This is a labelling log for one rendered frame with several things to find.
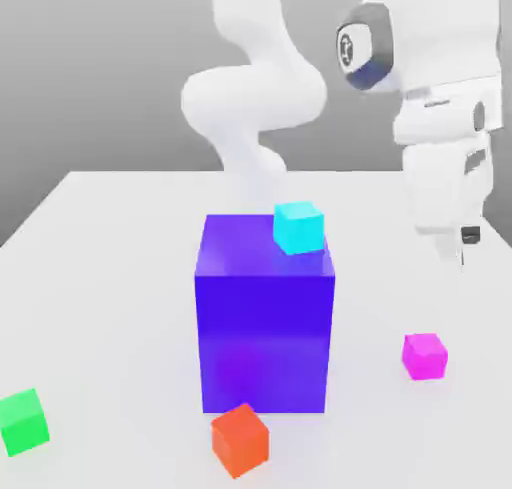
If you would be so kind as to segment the small magenta cube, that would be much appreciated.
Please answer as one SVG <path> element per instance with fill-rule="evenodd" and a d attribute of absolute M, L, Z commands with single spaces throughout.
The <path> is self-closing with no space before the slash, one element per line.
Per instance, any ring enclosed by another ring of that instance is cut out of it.
<path fill-rule="evenodd" d="M 435 333 L 406 334 L 402 363 L 412 380 L 438 380 L 445 375 L 448 350 Z"/>

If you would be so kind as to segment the small orange cube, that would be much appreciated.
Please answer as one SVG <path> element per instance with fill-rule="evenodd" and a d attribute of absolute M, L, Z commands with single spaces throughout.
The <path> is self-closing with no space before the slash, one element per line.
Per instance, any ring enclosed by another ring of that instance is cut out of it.
<path fill-rule="evenodd" d="M 211 422 L 211 443 L 213 452 L 233 479 L 270 457 L 269 429 L 247 403 Z"/>

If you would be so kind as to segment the large blue box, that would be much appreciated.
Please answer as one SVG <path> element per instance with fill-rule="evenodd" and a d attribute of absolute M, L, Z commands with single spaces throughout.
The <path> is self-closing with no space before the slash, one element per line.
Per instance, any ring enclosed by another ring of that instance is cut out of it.
<path fill-rule="evenodd" d="M 335 271 L 327 248 L 286 254 L 270 215 L 207 215 L 195 274 L 202 408 L 326 406 Z"/>

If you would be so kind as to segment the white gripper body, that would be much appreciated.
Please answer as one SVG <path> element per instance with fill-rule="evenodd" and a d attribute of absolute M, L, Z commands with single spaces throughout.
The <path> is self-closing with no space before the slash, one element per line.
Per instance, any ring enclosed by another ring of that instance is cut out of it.
<path fill-rule="evenodd" d="M 402 161 L 415 229 L 422 234 L 474 235 L 491 193 L 490 143 L 410 145 Z"/>

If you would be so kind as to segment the small green cube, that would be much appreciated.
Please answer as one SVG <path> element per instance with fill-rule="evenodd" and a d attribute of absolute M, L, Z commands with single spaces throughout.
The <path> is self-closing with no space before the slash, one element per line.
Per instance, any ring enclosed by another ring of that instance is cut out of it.
<path fill-rule="evenodd" d="M 9 457 L 50 440 L 47 420 L 35 388 L 0 399 L 0 436 Z"/>

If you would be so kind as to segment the small cyan cube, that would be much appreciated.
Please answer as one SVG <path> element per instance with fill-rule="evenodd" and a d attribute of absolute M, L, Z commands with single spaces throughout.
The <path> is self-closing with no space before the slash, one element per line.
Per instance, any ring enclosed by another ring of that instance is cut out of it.
<path fill-rule="evenodd" d="M 325 242 L 324 214 L 310 201 L 276 204 L 273 238 L 287 255 L 322 251 Z"/>

